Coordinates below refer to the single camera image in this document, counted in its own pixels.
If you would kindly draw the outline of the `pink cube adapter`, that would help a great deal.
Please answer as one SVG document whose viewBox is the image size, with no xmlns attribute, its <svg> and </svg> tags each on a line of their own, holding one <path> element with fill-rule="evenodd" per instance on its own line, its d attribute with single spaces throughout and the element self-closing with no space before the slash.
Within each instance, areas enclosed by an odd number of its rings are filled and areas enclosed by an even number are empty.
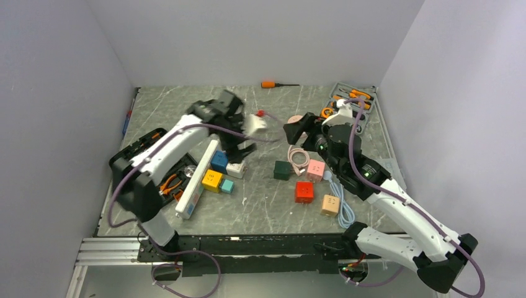
<svg viewBox="0 0 526 298">
<path fill-rule="evenodd" d="M 306 178 L 314 183 L 321 182 L 325 171 L 325 162 L 310 160 L 306 170 Z"/>
</svg>

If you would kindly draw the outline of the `grey tool case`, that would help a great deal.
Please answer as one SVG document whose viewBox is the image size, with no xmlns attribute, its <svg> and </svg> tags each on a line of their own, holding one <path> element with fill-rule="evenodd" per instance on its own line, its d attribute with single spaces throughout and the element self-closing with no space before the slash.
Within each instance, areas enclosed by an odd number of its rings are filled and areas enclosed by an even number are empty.
<svg viewBox="0 0 526 298">
<path fill-rule="evenodd" d="M 369 115 L 372 113 L 376 96 L 376 87 L 374 86 L 356 88 L 348 84 L 336 83 L 329 94 L 328 102 L 321 109 L 319 116 L 326 119 L 335 114 L 338 109 L 338 100 L 362 99 L 365 107 L 356 128 L 356 134 L 361 135 L 368 124 Z"/>
</svg>

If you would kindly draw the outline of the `red cube adapter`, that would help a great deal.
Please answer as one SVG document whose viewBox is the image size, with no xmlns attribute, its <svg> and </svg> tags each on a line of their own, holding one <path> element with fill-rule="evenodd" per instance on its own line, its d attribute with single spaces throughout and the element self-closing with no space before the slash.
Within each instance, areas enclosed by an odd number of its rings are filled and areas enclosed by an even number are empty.
<svg viewBox="0 0 526 298">
<path fill-rule="evenodd" d="M 314 200 L 314 184 L 310 181 L 298 181 L 295 185 L 295 203 L 310 204 Z"/>
</svg>

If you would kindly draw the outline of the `dark green cube adapter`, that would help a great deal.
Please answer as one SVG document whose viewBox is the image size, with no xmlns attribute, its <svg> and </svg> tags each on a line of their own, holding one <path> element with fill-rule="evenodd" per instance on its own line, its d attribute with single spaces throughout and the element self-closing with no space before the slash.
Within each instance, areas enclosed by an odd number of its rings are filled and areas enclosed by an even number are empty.
<svg viewBox="0 0 526 298">
<path fill-rule="evenodd" d="M 288 181 L 292 173 L 292 165 L 288 161 L 275 161 L 273 178 Z"/>
</svg>

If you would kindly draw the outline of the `tan wooden cube adapter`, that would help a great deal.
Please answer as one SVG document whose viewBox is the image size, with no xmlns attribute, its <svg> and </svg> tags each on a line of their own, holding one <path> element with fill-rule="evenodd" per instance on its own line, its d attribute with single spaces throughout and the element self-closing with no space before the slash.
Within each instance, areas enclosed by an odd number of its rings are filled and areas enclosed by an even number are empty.
<svg viewBox="0 0 526 298">
<path fill-rule="evenodd" d="M 340 203 L 339 197 L 329 194 L 324 195 L 321 204 L 321 215 L 336 217 L 339 213 Z"/>
</svg>

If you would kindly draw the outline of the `clear plastic screw box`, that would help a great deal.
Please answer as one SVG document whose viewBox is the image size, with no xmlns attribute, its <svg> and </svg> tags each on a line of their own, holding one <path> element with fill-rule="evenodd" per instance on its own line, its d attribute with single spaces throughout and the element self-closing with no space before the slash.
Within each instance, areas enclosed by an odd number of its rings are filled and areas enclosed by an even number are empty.
<svg viewBox="0 0 526 298">
<path fill-rule="evenodd" d="M 402 172 L 398 166 L 397 161 L 394 158 L 379 158 L 377 159 L 377 162 L 391 174 L 393 179 L 395 179 L 398 182 L 398 184 L 404 191 L 407 190 L 407 185 L 404 181 Z"/>
</svg>

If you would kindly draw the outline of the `black tool case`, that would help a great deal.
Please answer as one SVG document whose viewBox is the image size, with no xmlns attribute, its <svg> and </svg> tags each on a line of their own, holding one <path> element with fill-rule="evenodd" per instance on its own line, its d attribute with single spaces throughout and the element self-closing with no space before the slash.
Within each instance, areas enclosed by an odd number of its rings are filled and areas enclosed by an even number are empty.
<svg viewBox="0 0 526 298">
<path fill-rule="evenodd" d="M 150 147 L 152 147 L 165 134 L 167 134 L 167 130 L 163 128 L 156 128 L 146 133 L 145 135 L 143 135 L 142 137 L 134 141 L 131 145 L 124 147 L 118 153 L 116 153 L 113 157 L 111 157 L 111 159 L 109 160 L 109 166 L 112 166 L 112 164 L 119 158 L 130 160 L 136 155 L 143 153 L 146 149 L 149 149 Z M 190 154 L 186 153 L 175 165 L 173 165 L 168 170 L 166 175 L 161 180 L 161 184 L 159 185 L 159 187 L 172 174 L 178 174 L 182 178 L 182 185 L 180 186 L 180 190 L 175 194 L 171 194 L 168 196 L 164 196 L 161 194 L 163 207 L 168 205 L 172 201 L 176 201 L 176 202 L 179 201 L 179 199 L 181 198 L 191 178 L 191 175 L 187 176 L 185 174 L 185 170 L 189 169 L 189 167 L 195 168 L 196 166 L 197 166 L 196 160 Z"/>
</svg>

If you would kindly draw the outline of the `white power strip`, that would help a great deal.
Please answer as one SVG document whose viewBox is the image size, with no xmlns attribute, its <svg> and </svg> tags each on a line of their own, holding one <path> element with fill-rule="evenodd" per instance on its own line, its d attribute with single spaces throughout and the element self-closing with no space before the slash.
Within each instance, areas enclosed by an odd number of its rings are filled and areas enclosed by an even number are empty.
<svg viewBox="0 0 526 298">
<path fill-rule="evenodd" d="M 210 162 L 218 149 L 220 149 L 219 141 L 211 140 L 176 205 L 175 211 L 177 217 L 182 219 L 189 219 L 191 217 L 203 192 L 202 179 L 208 171 Z"/>
</svg>

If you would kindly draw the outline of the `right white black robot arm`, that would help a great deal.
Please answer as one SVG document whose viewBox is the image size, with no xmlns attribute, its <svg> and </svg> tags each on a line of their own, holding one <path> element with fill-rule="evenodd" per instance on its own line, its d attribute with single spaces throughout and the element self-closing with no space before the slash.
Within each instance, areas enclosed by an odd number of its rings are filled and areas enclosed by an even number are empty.
<svg viewBox="0 0 526 298">
<path fill-rule="evenodd" d="M 411 237 L 404 240 L 355 222 L 342 234 L 345 255 L 379 256 L 414 271 L 436 292 L 454 289 L 457 277 L 472 261 L 478 245 L 474 236 L 460 235 L 424 211 L 388 170 L 362 153 L 361 139 L 351 134 L 349 124 L 327 125 L 309 112 L 283 129 L 291 145 L 305 133 L 304 150 L 316 152 L 345 190 L 381 210 Z"/>
</svg>

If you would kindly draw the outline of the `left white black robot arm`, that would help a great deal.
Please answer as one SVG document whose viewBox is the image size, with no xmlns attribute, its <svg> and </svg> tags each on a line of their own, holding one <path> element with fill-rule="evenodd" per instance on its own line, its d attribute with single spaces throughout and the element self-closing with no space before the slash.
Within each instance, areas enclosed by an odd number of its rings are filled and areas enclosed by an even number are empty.
<svg viewBox="0 0 526 298">
<path fill-rule="evenodd" d="M 243 132 L 243 109 L 243 100 L 227 90 L 218 99 L 197 101 L 154 145 L 130 160 L 118 158 L 111 164 L 113 201 L 135 216 L 160 259 L 169 261 L 180 250 L 179 234 L 162 212 L 159 185 L 163 177 L 185 154 L 213 134 L 218 136 L 228 161 L 241 163 L 256 149 L 255 144 L 239 147 L 249 138 Z"/>
</svg>

